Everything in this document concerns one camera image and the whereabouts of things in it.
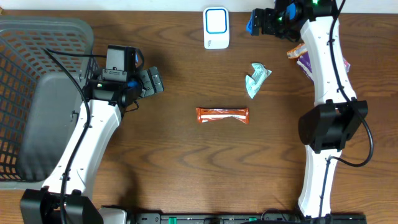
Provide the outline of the orange tissue pack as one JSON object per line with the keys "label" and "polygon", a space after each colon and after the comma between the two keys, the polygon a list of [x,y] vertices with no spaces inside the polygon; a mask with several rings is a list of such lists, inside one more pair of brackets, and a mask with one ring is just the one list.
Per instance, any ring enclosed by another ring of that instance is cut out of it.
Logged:
{"label": "orange tissue pack", "polygon": [[305,44],[301,43],[298,46],[296,46],[295,48],[293,48],[292,50],[289,50],[287,52],[287,57],[289,59],[299,58],[301,55],[303,55],[307,52],[308,52],[308,50],[307,50]]}

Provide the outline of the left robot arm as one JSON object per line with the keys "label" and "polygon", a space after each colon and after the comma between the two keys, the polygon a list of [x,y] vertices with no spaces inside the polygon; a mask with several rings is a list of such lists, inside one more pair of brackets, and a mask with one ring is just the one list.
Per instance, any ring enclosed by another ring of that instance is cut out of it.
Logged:
{"label": "left robot arm", "polygon": [[82,104],[62,157],[39,190],[25,190],[20,208],[24,223],[131,223],[116,205],[97,209],[91,198],[105,149],[129,106],[164,90],[157,67],[147,70],[140,49],[109,45],[106,66],[84,86],[72,81]]}

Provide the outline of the teal snack packet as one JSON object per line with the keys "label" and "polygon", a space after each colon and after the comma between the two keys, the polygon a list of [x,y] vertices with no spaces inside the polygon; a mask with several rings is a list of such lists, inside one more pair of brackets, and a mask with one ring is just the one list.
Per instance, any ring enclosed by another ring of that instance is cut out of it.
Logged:
{"label": "teal snack packet", "polygon": [[271,75],[272,71],[268,70],[261,63],[252,63],[251,65],[254,69],[254,72],[252,75],[246,75],[245,84],[249,97],[253,99],[260,90],[264,81]]}

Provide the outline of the orange snack bar wrapper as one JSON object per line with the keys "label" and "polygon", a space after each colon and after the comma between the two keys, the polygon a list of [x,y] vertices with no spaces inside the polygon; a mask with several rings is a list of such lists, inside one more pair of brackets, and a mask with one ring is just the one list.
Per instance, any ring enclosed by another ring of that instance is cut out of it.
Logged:
{"label": "orange snack bar wrapper", "polygon": [[225,118],[234,118],[245,124],[249,123],[249,110],[243,109],[208,109],[196,108],[197,121],[207,123]]}

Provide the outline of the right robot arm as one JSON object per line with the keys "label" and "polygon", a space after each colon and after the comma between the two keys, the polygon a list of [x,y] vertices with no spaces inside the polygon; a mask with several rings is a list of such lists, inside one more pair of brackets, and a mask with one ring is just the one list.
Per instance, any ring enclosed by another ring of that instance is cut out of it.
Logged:
{"label": "right robot arm", "polygon": [[[366,223],[365,215],[334,215],[330,208],[337,163],[362,167],[374,152],[365,120],[368,104],[358,100],[345,70],[338,22],[343,6],[332,0],[276,1],[273,8],[253,9],[247,25],[252,36],[303,40],[310,59],[315,99],[313,109],[298,121],[306,164],[298,214],[291,222]],[[360,163],[348,162],[341,154],[360,126],[364,126],[369,138],[369,154]]]}

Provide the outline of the purple snack bag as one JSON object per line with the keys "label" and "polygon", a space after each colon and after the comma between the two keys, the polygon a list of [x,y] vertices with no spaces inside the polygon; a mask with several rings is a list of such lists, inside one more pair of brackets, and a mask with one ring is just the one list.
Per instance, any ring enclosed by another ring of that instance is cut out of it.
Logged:
{"label": "purple snack bag", "polygon": [[301,55],[298,60],[297,60],[297,65],[300,67],[300,69],[304,72],[304,74],[311,80],[313,81],[313,73],[312,73],[312,67],[310,64],[310,58],[308,52],[304,53]]}

